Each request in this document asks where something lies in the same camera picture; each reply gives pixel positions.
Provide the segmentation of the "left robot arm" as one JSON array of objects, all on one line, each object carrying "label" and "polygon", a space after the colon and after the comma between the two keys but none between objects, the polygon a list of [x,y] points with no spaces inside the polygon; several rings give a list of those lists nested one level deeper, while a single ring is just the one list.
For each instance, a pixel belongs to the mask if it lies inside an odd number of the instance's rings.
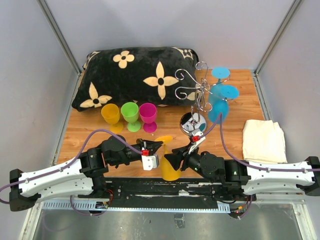
[{"label": "left robot arm", "polygon": [[145,171],[158,167],[156,152],[164,144],[162,141],[139,138],[133,145],[126,145],[125,141],[121,135],[111,136],[64,163],[33,172],[11,170],[10,210],[24,211],[59,197],[104,198],[112,194],[104,177],[109,167],[128,166],[135,161],[140,161]]}]

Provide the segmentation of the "magenta plastic goblet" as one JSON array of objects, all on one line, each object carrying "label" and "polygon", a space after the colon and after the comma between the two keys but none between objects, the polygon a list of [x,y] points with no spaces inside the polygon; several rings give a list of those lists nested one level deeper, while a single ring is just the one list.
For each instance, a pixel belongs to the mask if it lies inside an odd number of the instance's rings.
[{"label": "magenta plastic goblet", "polygon": [[143,130],[147,133],[153,133],[157,130],[156,117],[157,108],[152,103],[144,103],[139,107],[139,115],[143,121]]}]

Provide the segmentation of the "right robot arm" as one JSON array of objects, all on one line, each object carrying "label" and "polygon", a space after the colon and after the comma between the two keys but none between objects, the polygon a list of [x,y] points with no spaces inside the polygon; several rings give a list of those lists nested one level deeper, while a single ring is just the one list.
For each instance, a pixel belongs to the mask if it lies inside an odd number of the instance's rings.
[{"label": "right robot arm", "polygon": [[207,151],[199,153],[197,148],[187,145],[164,157],[174,170],[191,169],[206,181],[221,184],[232,200],[272,192],[320,195],[320,160],[316,156],[296,163],[263,164],[225,160]]}]

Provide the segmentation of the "blue plastic goblet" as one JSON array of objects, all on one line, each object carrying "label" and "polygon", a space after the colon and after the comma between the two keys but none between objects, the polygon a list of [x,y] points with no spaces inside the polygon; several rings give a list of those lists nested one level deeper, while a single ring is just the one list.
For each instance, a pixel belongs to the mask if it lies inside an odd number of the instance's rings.
[{"label": "blue plastic goblet", "polygon": [[221,89],[224,86],[224,82],[230,78],[230,70],[226,67],[216,67],[211,71],[211,75],[217,79],[210,88],[208,96],[208,102],[214,106],[214,104],[220,100],[225,100],[225,97],[221,93]]},{"label": "blue plastic goblet", "polygon": [[236,87],[223,83],[212,86],[210,92],[208,102],[212,109],[208,112],[208,119],[214,123],[222,113],[222,122],[224,122],[230,110],[228,101],[236,99],[240,93]]}]

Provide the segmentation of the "yellow plastic goblet front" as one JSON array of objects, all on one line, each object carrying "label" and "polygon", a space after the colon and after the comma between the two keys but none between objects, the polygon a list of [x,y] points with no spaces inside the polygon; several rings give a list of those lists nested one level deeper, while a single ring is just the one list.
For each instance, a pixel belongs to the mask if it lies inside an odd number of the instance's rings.
[{"label": "yellow plastic goblet front", "polygon": [[165,157],[166,154],[169,154],[168,144],[173,140],[173,137],[170,135],[160,136],[155,139],[156,142],[163,142],[162,146],[164,149],[164,154],[160,160],[160,169],[161,176],[165,181],[172,182],[176,181],[181,177],[182,172],[180,170],[174,170],[170,162]]}]

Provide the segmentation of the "chrome wine glass rack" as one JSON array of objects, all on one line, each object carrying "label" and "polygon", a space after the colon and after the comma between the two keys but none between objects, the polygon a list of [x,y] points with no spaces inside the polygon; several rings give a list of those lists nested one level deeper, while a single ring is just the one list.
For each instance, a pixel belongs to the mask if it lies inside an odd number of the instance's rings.
[{"label": "chrome wine glass rack", "polygon": [[[211,86],[217,82],[216,78],[212,84],[207,80],[209,67],[206,62],[197,62],[195,68],[198,71],[206,68],[204,76],[200,80],[191,77],[191,80],[195,83],[194,87],[179,86],[174,92],[179,100],[190,100],[193,102],[190,112],[184,114],[180,120],[180,128],[186,135],[195,129],[200,129],[203,132],[206,130],[208,123],[203,114],[206,113],[208,117],[208,113],[212,109],[209,103],[209,93]],[[222,122],[219,116],[216,120],[218,120],[218,123]]]}]

